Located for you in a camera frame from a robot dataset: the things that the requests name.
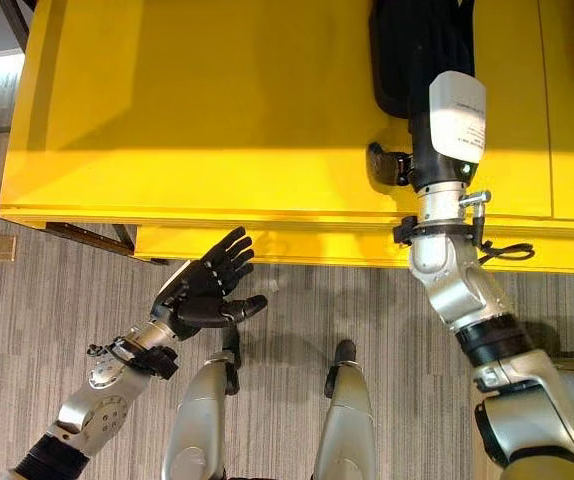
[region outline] yellow tabletop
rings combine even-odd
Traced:
[[[1,212],[134,223],[413,212],[410,189],[367,174],[371,141],[410,150],[406,121],[374,101],[371,3],[41,1]],[[474,187],[493,190],[492,214],[549,217],[536,0],[479,2],[476,58],[489,104]]]
[[[403,265],[389,232],[415,195],[365,156],[411,150],[374,101],[371,3],[42,0],[1,215],[143,225],[143,258],[242,223],[273,239],[266,261]],[[475,46],[489,233],[547,252],[522,269],[574,271],[574,0],[481,0]]]

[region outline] gray carpet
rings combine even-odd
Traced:
[[[0,124],[15,77],[0,79]],[[0,165],[6,136],[0,136]],[[89,343],[146,320],[177,265],[115,256],[0,221],[18,235],[17,261],[0,263],[0,474],[43,434],[93,365]],[[530,330],[550,350],[574,350],[574,276],[498,275]],[[237,293],[264,293],[268,310],[243,324],[241,392],[227,402],[232,475],[308,479],[328,401],[336,342],[358,345],[377,422],[380,478],[468,479],[469,366],[403,270],[259,266]],[[118,437],[83,478],[159,478],[175,407],[206,356],[204,331],[179,346],[181,368],[153,380]]]

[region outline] white sticker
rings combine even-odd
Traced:
[[[485,150],[485,86],[460,72],[443,72],[429,86],[434,150],[478,163]]]

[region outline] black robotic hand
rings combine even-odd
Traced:
[[[267,306],[264,295],[227,301],[229,295],[254,266],[251,238],[238,227],[214,245],[203,258],[186,263],[163,285],[152,307],[154,317],[169,315],[169,323],[180,340],[196,335],[201,328],[235,325]]]

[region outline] robotic arm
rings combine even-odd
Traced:
[[[152,376],[168,380],[178,366],[179,341],[201,328],[235,325],[260,312],[267,299],[224,299],[251,273],[251,239],[239,227],[198,261],[186,262],[162,287],[150,320],[110,345],[91,345],[98,357],[89,380],[72,394],[47,433],[7,479],[78,478],[89,459],[118,433],[129,408]]]
[[[384,152],[379,144],[368,153],[372,165],[393,165],[395,183],[411,184],[418,196],[418,214],[403,219],[394,240],[411,246],[411,272],[458,339],[478,388],[496,393],[475,411],[487,453],[506,468],[505,480],[574,479],[574,401],[482,268],[493,257],[521,260],[534,252],[529,244],[497,249],[483,242],[491,194],[467,193],[485,135],[485,89],[474,78],[473,4],[374,2],[376,99],[408,119],[413,154]],[[480,260],[477,249],[485,254]]]

